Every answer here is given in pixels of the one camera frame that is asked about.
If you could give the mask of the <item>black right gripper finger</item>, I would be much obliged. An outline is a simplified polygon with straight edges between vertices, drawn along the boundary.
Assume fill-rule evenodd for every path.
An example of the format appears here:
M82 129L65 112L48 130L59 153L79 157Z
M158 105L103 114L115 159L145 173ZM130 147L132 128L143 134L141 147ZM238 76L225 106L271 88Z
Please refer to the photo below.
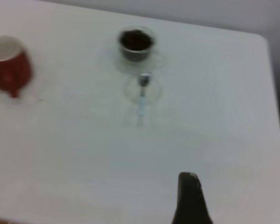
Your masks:
M203 189L198 176L181 172L178 177L177 207L174 224L211 224Z

